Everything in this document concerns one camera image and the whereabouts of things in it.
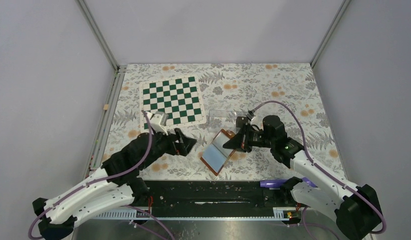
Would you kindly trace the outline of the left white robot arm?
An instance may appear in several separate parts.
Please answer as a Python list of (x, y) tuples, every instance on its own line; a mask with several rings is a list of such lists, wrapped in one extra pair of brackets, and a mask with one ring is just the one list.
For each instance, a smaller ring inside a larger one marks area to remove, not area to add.
[(167, 114), (144, 111), (148, 132), (139, 134), (120, 151), (113, 153), (90, 176), (66, 192), (51, 198), (38, 198), (32, 206), (36, 219), (28, 237), (38, 226), (41, 240), (62, 240), (83, 222), (108, 210), (123, 206), (151, 204), (150, 191), (139, 176), (164, 154), (186, 157), (197, 143), (181, 129), (166, 129)]

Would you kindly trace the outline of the clear plastic box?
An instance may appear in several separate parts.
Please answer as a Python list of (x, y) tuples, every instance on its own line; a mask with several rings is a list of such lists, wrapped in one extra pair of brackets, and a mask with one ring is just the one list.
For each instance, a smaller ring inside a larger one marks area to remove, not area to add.
[(239, 130), (237, 118), (245, 117), (246, 114), (245, 111), (211, 109), (207, 116), (207, 130), (210, 133), (217, 133), (224, 129), (236, 133)]

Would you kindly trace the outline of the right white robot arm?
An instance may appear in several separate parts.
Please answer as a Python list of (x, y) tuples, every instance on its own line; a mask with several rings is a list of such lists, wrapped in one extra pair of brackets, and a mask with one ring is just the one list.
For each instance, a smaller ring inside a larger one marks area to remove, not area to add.
[(377, 192), (368, 184), (359, 186), (322, 165), (306, 147), (288, 136), (276, 115), (262, 120), (262, 129), (255, 129), (246, 120), (240, 130), (223, 148), (249, 153), (254, 147), (269, 148), (274, 159), (306, 177), (316, 189), (299, 178), (292, 177), (280, 187), (283, 204), (300, 203), (333, 220), (350, 240), (361, 240), (382, 223), (382, 211)]

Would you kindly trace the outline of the brown leather card holder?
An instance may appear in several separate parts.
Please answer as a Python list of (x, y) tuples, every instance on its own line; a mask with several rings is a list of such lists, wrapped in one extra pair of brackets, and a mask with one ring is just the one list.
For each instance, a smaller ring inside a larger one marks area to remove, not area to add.
[(202, 152), (200, 160), (215, 176), (219, 175), (226, 162), (235, 153), (233, 149), (223, 148), (223, 145), (234, 136), (233, 131), (221, 129)]

